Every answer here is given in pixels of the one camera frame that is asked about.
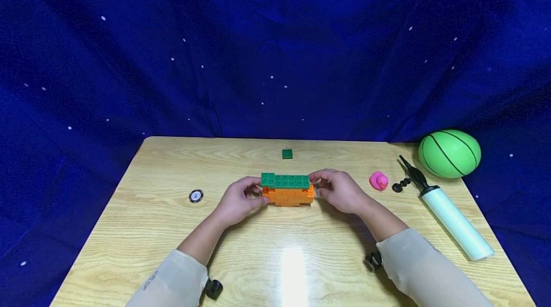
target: starry fabric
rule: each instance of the starry fabric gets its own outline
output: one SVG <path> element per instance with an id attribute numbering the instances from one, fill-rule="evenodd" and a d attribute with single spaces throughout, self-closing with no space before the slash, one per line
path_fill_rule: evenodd
<path id="1" fill-rule="evenodd" d="M 3 306 L 50 303 L 145 137 L 398 142 L 448 128 L 481 144 L 465 181 L 548 304 L 548 0 L 0 7 Z"/>

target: rubber duck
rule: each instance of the rubber duck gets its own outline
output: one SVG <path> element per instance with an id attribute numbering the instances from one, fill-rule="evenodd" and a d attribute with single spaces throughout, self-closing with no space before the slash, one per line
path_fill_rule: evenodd
<path id="1" fill-rule="evenodd" d="M 383 191 L 388 186 L 388 177 L 382 172 L 375 172 L 369 178 L 369 183 L 374 189 Z"/>

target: beige sleeve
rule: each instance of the beige sleeve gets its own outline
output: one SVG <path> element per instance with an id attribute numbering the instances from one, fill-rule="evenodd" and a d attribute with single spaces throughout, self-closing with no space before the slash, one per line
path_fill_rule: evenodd
<path id="1" fill-rule="evenodd" d="M 207 268 L 173 250 L 131 297 L 126 307 L 197 307 Z"/>
<path id="2" fill-rule="evenodd" d="M 450 260 L 416 230 L 403 230 L 377 244 L 388 278 L 420 307 L 492 306 Z"/>

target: green ball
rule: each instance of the green ball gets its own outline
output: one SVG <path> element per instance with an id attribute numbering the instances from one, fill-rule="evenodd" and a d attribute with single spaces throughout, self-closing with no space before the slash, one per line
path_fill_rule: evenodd
<path id="1" fill-rule="evenodd" d="M 442 130 L 423 138 L 419 159 L 437 176 L 459 178 L 478 167 L 481 147 L 471 135 L 459 130 Z"/>

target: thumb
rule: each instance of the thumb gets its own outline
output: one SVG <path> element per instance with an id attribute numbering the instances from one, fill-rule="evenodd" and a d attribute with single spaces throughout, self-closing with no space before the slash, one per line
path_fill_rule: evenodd
<path id="1" fill-rule="evenodd" d="M 316 192 L 318 193 L 319 197 L 323 199 L 327 199 L 329 197 L 329 194 L 331 193 L 329 190 L 323 187 L 318 187 Z"/>
<path id="2" fill-rule="evenodd" d="M 254 209 L 260 208 L 263 205 L 266 205 L 266 203 L 268 203 L 268 197 L 258 197 L 255 199 L 247 199 L 247 202 L 249 202 L 249 209 L 254 210 Z"/>

